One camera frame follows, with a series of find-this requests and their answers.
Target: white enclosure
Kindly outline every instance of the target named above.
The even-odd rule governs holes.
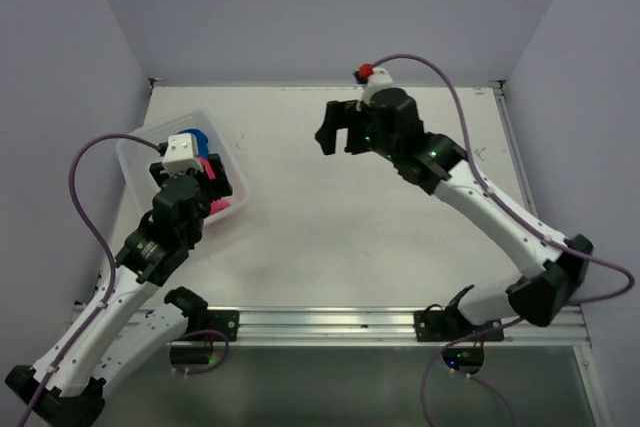
[[[418,256],[434,255],[435,244],[442,244],[430,239],[419,245],[411,236],[409,230],[423,225],[423,219],[407,199],[427,209],[429,222],[437,218],[442,224],[455,224],[454,229],[464,228],[458,227],[458,221],[464,219],[456,218],[449,209],[447,213],[431,210],[439,208],[433,207],[433,199],[404,185],[393,171],[384,169],[387,166],[378,165],[379,159],[344,154],[332,159],[320,157],[326,162],[314,164],[306,176],[298,173],[309,167],[296,166],[293,155],[280,166],[285,180],[297,188],[298,197],[289,199],[296,207],[291,212],[311,215],[314,209],[305,205],[303,194],[315,192],[325,207],[316,220],[324,219],[325,240],[333,233],[333,245],[312,237],[308,226],[299,232],[287,230],[287,219],[278,219],[276,213],[285,211],[289,204],[265,183],[265,162],[269,155],[284,155],[285,142],[299,142],[303,137],[310,144],[299,148],[316,148],[310,140],[315,113],[313,120],[296,117],[309,132],[290,129],[281,135],[270,124],[272,117],[260,108],[281,109],[284,117],[291,117],[290,111],[295,109],[287,103],[292,102],[289,99],[299,95],[301,102],[315,105],[324,100],[324,94],[291,90],[291,95],[283,97],[287,99],[283,105],[276,108],[275,92],[260,105],[256,98],[243,97],[247,90],[230,87],[347,85],[350,72],[362,62],[401,51],[434,61],[458,86],[482,89],[464,90],[472,105],[482,106],[490,98],[491,90],[486,89],[490,81],[505,80],[506,110],[512,125],[505,124],[503,133],[515,134],[541,218],[567,233],[584,233],[593,240],[597,253],[639,272],[634,265],[640,218],[640,203],[634,196],[639,180],[635,152],[640,150],[634,130],[640,121],[635,107],[640,64],[637,0],[0,0],[0,8],[0,217],[5,226],[0,239],[4,254],[0,343],[6,347],[0,360],[5,372],[13,365],[35,361],[59,338],[73,302],[86,301],[89,296],[100,264],[99,251],[68,200],[67,166],[74,152],[90,138],[141,125],[149,101],[148,78],[162,79],[156,85],[224,86],[198,94],[173,87],[156,89],[147,117],[168,114],[174,105],[178,110],[190,105],[202,107],[197,103],[213,106],[213,96],[225,101],[222,109],[227,111],[221,122],[234,145],[237,142],[240,146],[237,154],[248,166],[249,184],[258,200],[228,219],[228,231],[216,227],[216,245],[225,248],[215,256],[227,264],[216,282],[227,290],[213,281],[205,290],[212,297],[222,296],[224,303],[234,303],[233,294],[241,294],[233,290],[242,280],[233,276],[234,262],[238,264],[236,272],[250,279],[243,285],[265,283],[271,288],[278,282],[291,282],[292,292],[283,304],[304,305],[302,297],[315,304],[326,300],[326,295],[324,299],[313,297],[304,271],[292,276],[276,269],[274,277],[269,277],[266,269],[255,266],[256,257],[247,253],[249,249],[277,242],[283,234],[298,235],[309,248],[298,251],[297,259],[274,249],[268,258],[271,265],[291,262],[308,268],[306,264],[321,262],[323,269],[313,271],[314,275],[330,272],[343,275],[342,284],[353,285],[357,280],[373,282],[371,287],[382,285],[386,264],[401,260],[399,271],[415,274],[416,267],[409,264]],[[418,95],[424,86],[440,85],[419,66],[397,62],[390,68],[399,83],[418,88]],[[434,95],[435,100],[427,96],[420,103],[421,109],[426,109],[423,113],[433,117],[424,119],[427,128],[456,138],[459,130],[453,111],[448,110],[451,106],[446,93]],[[251,105],[236,112],[234,102],[242,99]],[[265,128],[255,137],[245,134],[241,139],[243,116],[247,115],[260,119]],[[487,156],[482,166],[498,177],[509,194],[518,196],[511,158],[502,151],[506,140],[498,139],[492,130],[502,125],[495,112],[491,115],[494,117],[475,118],[473,137],[480,142],[476,145],[487,148],[480,156],[492,150],[495,153]],[[486,142],[495,145],[484,145]],[[251,157],[245,148],[257,154]],[[300,157],[308,158],[302,153]],[[309,183],[311,174],[318,174],[325,164],[330,166],[325,173],[331,177],[323,197],[322,192],[313,190],[317,186]],[[394,212],[388,225],[381,212],[366,210],[387,199],[377,196],[378,189],[387,184],[392,187],[385,195]],[[365,225],[347,220],[341,224],[332,210],[329,194],[343,188],[362,189],[361,198],[349,198],[349,208],[367,217]],[[135,219],[126,217],[126,194],[118,211],[123,181],[113,146],[98,147],[83,162],[79,191],[103,232],[111,232],[118,218],[113,240],[121,240]],[[412,197],[405,198],[406,193]],[[271,204],[261,198],[274,195]],[[400,219],[405,214],[408,224],[402,230]],[[291,216],[288,220],[296,220],[295,213],[287,215]],[[252,237],[260,226],[271,228],[271,234]],[[230,232],[242,232],[243,228],[253,243],[244,244],[244,248],[229,247],[235,241],[233,235],[240,235]],[[325,248],[346,252],[342,235],[346,230],[357,232],[350,239],[353,257],[323,258]],[[455,286],[466,285],[464,264],[472,260],[474,246],[482,242],[474,234],[468,235],[465,247],[449,246],[455,255],[432,259],[432,270],[424,271],[425,278],[420,279],[427,284],[425,295],[443,302]],[[183,277],[176,282],[199,279],[214,247],[208,244],[196,254],[190,271],[194,276],[180,272]],[[494,246],[481,248],[483,253],[495,255],[492,273],[509,267]],[[354,278],[344,273],[345,262],[355,266]],[[375,282],[366,277],[367,270],[375,272]],[[436,275],[437,282],[429,283]],[[398,278],[390,281],[395,290],[411,293],[401,304],[419,302],[417,286],[401,285]],[[584,292],[606,292],[622,282],[594,266]],[[379,298],[370,298],[376,297],[375,289],[335,295],[336,302],[352,299],[354,305],[381,305]],[[272,296],[273,291],[269,296],[257,292],[251,304],[273,305]],[[392,305],[393,300],[383,303]],[[638,340],[633,326],[639,306],[636,289],[622,298],[584,307],[612,423],[620,427],[637,422],[635,384],[640,364],[629,359],[634,358],[631,349]],[[593,366],[590,359],[581,359],[577,377],[584,380],[588,377],[585,369]],[[569,382],[569,377],[557,382],[565,385],[562,382]],[[594,398],[604,398],[602,393],[585,388],[591,405]],[[22,407],[8,389],[0,389],[3,425],[15,423]],[[528,412],[531,407],[519,408]]]

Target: glass panel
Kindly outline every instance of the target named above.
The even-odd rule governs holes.
[[[211,374],[171,375],[166,351],[124,382],[97,425],[426,425],[419,383],[431,348],[233,348]],[[487,349],[481,375],[506,394],[527,426],[594,426],[573,349]],[[444,363],[427,398],[442,427],[511,426],[501,400],[452,376]]]

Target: small red object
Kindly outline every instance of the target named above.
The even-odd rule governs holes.
[[[215,180],[216,174],[213,171],[213,168],[211,167],[211,164],[209,163],[209,161],[204,157],[198,157],[198,159],[200,160],[200,163],[202,164],[202,167],[204,168],[204,171],[206,172],[207,177],[209,177],[211,180]]]
[[[358,77],[361,79],[368,79],[373,75],[373,65],[362,64],[358,69]]]
[[[221,210],[224,210],[227,207],[229,207],[230,205],[231,204],[227,199],[214,200],[213,202],[211,202],[211,211],[209,212],[209,215],[217,214]]]

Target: metal bracket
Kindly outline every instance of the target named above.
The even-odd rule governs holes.
[[[429,322],[427,322],[425,317],[426,315],[426,310],[416,310],[413,313],[413,328],[416,332],[416,340],[418,342],[451,342],[452,340],[456,340],[461,337],[459,335],[449,336],[429,329]],[[499,320],[487,322],[486,324],[480,325],[474,329],[474,332],[480,332],[482,330],[496,327],[496,324],[500,325],[501,323]],[[504,340],[504,332],[502,330],[498,330],[497,332],[492,332],[484,337],[486,342],[502,342]]]
[[[226,335],[229,342],[235,342],[238,338],[239,325],[240,312],[237,310],[209,308],[189,319],[186,333],[214,329]],[[190,340],[199,340],[199,338],[193,337]]]
[[[493,90],[494,95],[504,95],[504,85],[506,80],[491,80],[489,81],[489,88]]]
[[[147,79],[147,83],[149,85],[149,98],[151,98],[151,96],[153,95],[153,89],[154,89],[157,81],[158,81],[158,79],[154,79],[153,77],[149,77]]]

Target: black mount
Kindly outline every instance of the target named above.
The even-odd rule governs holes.
[[[469,285],[462,289],[451,299],[445,308],[439,305],[431,305],[425,310],[417,310],[413,313],[413,327],[416,331],[418,342],[449,342],[465,335],[500,325],[500,319],[491,320],[482,325],[473,325],[458,310],[460,300],[467,292],[473,289]],[[504,333],[499,330],[486,335],[488,342],[501,342]]]
[[[11,369],[5,384],[28,404],[40,385],[34,375],[31,366],[18,365]],[[53,427],[89,427],[104,409],[103,386],[104,380],[91,378],[82,393],[75,397],[60,397],[57,388],[44,389],[33,411]]]
[[[198,330],[215,329],[235,342],[240,325],[240,312],[233,309],[208,308],[207,302],[184,287],[170,291],[164,298],[165,304],[174,304],[189,317],[186,334]]]
[[[565,240],[568,247],[583,254],[593,252],[593,244],[578,234]],[[580,287],[588,262],[566,252],[555,262],[547,261],[545,271],[531,279],[522,278],[507,289],[509,304],[530,324],[547,327]]]
[[[169,176],[160,162],[149,168],[160,192],[153,198],[152,210],[142,217],[116,256],[119,265],[139,274],[138,282],[164,285],[202,239],[211,202],[233,193],[220,156],[212,154],[207,160],[215,179],[193,169]]]

